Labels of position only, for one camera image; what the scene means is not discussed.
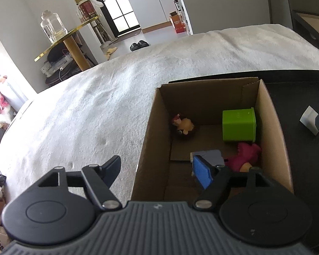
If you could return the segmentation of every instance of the white fluffy blanket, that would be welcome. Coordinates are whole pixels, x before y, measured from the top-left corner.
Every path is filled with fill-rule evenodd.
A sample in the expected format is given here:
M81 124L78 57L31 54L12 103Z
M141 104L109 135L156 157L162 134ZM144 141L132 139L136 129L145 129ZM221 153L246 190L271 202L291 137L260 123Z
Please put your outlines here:
M143 48L59 83L19 112L2 139L7 194L15 198L54 166L77 171L117 154L122 170L111 190L125 203L156 87L263 69L319 69L319 50L280 25L210 31Z

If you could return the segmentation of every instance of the pink plush toy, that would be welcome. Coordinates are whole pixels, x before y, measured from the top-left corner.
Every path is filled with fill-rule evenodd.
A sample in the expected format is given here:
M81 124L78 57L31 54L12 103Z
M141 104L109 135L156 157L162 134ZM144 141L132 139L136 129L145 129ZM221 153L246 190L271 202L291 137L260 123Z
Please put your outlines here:
M240 142L237 145L237 155L231 156L225 160L225 165L234 172L248 172L259 158L261 148L257 144L249 145Z

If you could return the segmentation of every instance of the black slipper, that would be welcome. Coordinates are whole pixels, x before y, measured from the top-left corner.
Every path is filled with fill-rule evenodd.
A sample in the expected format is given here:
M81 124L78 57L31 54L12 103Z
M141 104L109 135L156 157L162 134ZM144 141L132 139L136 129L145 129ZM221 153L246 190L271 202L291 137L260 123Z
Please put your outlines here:
M135 50L140 49L140 46L137 43L132 43L130 46L130 51L133 52Z
M149 47L149 44L143 40L140 40L138 42L138 45L141 47L141 48L144 48L144 47Z

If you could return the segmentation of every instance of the glass jar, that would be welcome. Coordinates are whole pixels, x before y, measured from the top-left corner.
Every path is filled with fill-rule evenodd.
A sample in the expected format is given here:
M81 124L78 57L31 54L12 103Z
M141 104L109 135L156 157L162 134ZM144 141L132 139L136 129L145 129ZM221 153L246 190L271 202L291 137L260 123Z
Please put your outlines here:
M43 21L40 23L40 26L52 44L67 34L67 29L57 13L46 10L41 15L41 19Z

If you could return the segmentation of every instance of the toy figure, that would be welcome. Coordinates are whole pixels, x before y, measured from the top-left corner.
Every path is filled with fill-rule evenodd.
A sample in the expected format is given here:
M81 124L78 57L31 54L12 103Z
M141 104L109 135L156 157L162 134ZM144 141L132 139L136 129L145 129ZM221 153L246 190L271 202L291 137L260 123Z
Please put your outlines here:
M194 124L190 119L184 118L177 114L172 120L171 123L177 127L178 134L188 135L190 131L194 129Z
M4 83L6 81L6 79L7 79L6 75L0 77L0 84Z
M261 148L257 144L249 145L240 142L237 145L238 154L231 156L225 160L225 165L231 168L234 172L248 172L259 158Z

